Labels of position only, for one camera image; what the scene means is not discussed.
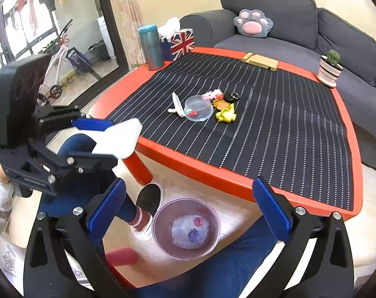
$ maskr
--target teal thermos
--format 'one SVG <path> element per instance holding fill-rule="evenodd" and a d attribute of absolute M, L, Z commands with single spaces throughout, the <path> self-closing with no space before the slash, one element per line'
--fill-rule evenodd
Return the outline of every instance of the teal thermos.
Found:
<path fill-rule="evenodd" d="M 165 61 L 163 60 L 161 42 L 156 25 L 139 28 L 138 35 L 144 51 L 147 68 L 150 71 L 162 68 L 165 65 Z"/>

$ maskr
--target gray sofa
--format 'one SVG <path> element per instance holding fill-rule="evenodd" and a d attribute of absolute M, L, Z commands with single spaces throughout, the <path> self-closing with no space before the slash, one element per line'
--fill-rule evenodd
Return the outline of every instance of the gray sofa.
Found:
<path fill-rule="evenodd" d="M 221 0 L 221 4 L 222 10 L 194 13 L 181 19 L 182 28 L 193 28 L 197 46 L 254 52 L 313 73 L 318 72 L 320 55 L 335 49 L 341 54 L 340 64 L 344 67 L 337 81 L 338 92 L 352 121 L 375 137 L 372 141 L 376 143 L 373 38 L 332 12 L 317 8 L 314 0 Z M 273 20 L 268 37 L 237 34 L 233 18 L 242 9 L 262 10 Z"/>

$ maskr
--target potted plant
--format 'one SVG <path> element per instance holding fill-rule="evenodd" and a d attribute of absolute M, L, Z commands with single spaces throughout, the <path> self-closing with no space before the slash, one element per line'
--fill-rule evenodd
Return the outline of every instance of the potted plant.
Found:
<path fill-rule="evenodd" d="M 335 50 L 331 49 L 327 56 L 322 55 L 320 59 L 318 79 L 328 87 L 336 87 L 336 80 L 342 72 L 342 66 L 338 64 L 341 56 Z"/>

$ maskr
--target white flower pot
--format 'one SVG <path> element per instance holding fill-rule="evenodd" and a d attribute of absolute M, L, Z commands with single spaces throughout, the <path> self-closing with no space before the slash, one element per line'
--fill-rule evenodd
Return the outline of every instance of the white flower pot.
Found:
<path fill-rule="evenodd" d="M 320 59 L 319 73 L 316 75 L 318 79 L 328 87 L 336 87 L 336 80 L 342 72 L 342 66 L 337 65 L 338 68 L 326 62 L 327 57 L 322 55 Z"/>

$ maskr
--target white cabinet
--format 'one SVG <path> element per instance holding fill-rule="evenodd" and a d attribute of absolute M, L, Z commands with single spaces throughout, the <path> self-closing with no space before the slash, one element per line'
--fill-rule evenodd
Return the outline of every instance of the white cabinet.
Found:
<path fill-rule="evenodd" d="M 111 38 L 108 33 L 107 25 L 105 24 L 104 16 L 99 17 L 97 19 L 98 26 L 100 27 L 101 35 L 103 36 L 105 46 L 107 48 L 108 55 L 111 57 L 111 59 L 115 59 L 115 52 L 114 48 L 112 46 Z"/>

